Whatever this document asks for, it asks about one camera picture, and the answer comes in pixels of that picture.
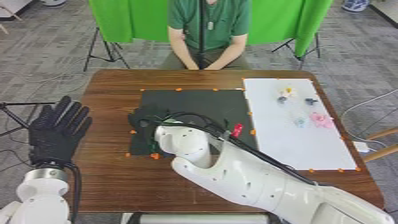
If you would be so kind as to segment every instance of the orange marker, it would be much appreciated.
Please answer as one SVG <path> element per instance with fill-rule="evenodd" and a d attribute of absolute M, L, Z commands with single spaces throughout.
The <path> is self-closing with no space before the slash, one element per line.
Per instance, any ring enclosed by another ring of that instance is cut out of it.
<path fill-rule="evenodd" d="M 160 159 L 160 154 L 158 154 L 158 153 L 153 153 L 153 154 L 151 154 L 151 158 L 153 158 L 155 160 L 158 160 L 158 159 Z"/>

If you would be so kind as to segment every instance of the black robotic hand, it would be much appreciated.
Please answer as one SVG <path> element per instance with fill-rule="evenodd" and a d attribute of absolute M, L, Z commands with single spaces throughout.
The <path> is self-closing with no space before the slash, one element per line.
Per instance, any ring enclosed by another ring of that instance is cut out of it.
<path fill-rule="evenodd" d="M 29 128 L 30 161 L 36 166 L 55 162 L 71 163 L 80 140 L 91 127 L 93 118 L 87 117 L 89 108 L 64 96 L 55 109 L 43 107 L 39 118 Z"/>

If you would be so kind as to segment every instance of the green shirt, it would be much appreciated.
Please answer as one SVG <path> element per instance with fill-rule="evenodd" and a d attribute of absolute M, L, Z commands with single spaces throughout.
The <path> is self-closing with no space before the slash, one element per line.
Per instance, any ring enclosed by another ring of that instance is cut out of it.
<path fill-rule="evenodd" d="M 187 45 L 199 49 L 199 1 L 169 0 L 169 26 L 185 30 Z M 249 33 L 251 0 L 219 0 L 206 4 L 205 50 L 224 48 L 231 37 Z"/>

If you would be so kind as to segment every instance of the pink object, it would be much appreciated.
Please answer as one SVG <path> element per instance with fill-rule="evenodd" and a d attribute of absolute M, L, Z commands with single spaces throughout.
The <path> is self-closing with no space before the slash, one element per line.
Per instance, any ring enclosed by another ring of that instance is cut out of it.
<path fill-rule="evenodd" d="M 231 134 L 235 138 L 240 137 L 242 130 L 244 130 L 244 125 L 237 124 L 233 129 L 233 134 Z"/>
<path fill-rule="evenodd" d="M 315 122 L 316 128 L 320 128 L 320 127 L 332 128 L 334 127 L 332 118 L 327 115 L 322 115 L 315 112 L 309 117 Z"/>

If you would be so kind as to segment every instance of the wall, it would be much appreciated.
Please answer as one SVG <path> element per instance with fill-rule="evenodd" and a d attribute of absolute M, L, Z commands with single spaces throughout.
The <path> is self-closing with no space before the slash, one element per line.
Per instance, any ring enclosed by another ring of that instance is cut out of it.
<path fill-rule="evenodd" d="M 373 6 L 398 23 L 398 0 L 386 0 L 386 2 L 375 1 Z"/>

